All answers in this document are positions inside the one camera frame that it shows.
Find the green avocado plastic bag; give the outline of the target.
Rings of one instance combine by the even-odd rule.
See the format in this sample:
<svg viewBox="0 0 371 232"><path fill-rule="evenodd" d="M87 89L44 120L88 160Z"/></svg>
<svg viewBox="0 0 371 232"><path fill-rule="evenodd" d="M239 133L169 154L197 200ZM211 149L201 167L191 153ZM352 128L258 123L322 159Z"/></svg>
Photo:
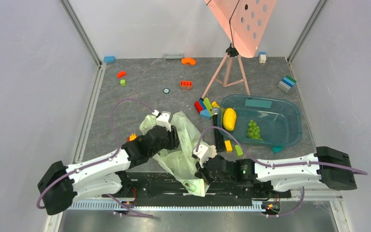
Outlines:
<svg viewBox="0 0 371 232"><path fill-rule="evenodd" d="M154 155L153 159L173 175L188 194L204 197L209 186L203 179L195 177L198 160L192 157L201 132L182 111L172 116L171 124L177 128L179 147L175 150L163 149Z"/></svg>

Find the green fake fruit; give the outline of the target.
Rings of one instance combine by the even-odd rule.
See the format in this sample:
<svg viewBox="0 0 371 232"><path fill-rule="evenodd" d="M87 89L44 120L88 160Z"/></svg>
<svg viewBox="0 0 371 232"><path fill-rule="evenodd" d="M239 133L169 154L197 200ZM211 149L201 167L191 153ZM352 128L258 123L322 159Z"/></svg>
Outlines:
<svg viewBox="0 0 371 232"><path fill-rule="evenodd" d="M250 139L262 140L260 127L254 120L249 121L246 135Z"/></svg>

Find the yellow fake mango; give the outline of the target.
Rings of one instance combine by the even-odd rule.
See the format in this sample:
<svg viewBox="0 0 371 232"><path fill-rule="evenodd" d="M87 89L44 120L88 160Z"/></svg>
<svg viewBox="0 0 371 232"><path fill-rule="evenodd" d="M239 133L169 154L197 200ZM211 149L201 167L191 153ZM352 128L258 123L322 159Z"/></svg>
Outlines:
<svg viewBox="0 0 371 232"><path fill-rule="evenodd" d="M233 108L226 108L223 113L223 128L227 131L234 131L237 120L236 111Z"/></svg>

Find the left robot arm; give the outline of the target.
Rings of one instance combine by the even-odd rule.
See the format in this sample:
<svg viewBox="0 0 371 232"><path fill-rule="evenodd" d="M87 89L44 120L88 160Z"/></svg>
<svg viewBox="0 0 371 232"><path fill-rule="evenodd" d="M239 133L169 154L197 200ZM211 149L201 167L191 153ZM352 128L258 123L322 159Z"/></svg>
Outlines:
<svg viewBox="0 0 371 232"><path fill-rule="evenodd" d="M169 130L154 126L145 135L101 157L79 164L54 162L38 182L37 207L52 216L79 200L106 194L127 197L132 192L132 183L126 171L147 163L164 149L177 149L179 144L175 126Z"/></svg>

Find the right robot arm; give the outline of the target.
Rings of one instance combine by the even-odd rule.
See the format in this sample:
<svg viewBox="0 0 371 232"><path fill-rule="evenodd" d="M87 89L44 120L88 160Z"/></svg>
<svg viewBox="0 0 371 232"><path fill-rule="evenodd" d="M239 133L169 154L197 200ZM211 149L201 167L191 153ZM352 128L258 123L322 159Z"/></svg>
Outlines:
<svg viewBox="0 0 371 232"><path fill-rule="evenodd" d="M351 166L349 155L327 146L317 147L315 153L296 158L229 161L220 155L212 156L207 146L200 145L193 150L192 157L198 160L196 177L206 184L224 182L255 187L265 197L301 187L357 189L356 170Z"/></svg>

